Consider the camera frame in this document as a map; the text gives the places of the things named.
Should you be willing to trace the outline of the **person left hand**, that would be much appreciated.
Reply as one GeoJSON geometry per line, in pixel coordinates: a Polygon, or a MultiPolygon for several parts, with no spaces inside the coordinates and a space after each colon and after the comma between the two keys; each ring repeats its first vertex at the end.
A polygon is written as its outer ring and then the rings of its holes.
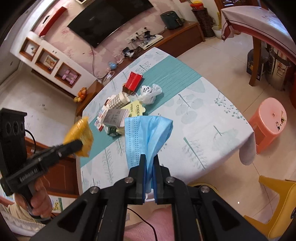
{"type": "Polygon", "coordinates": [[[49,218],[52,212],[52,203],[40,178],[35,182],[35,191],[36,193],[31,198],[33,215],[49,218]]]}

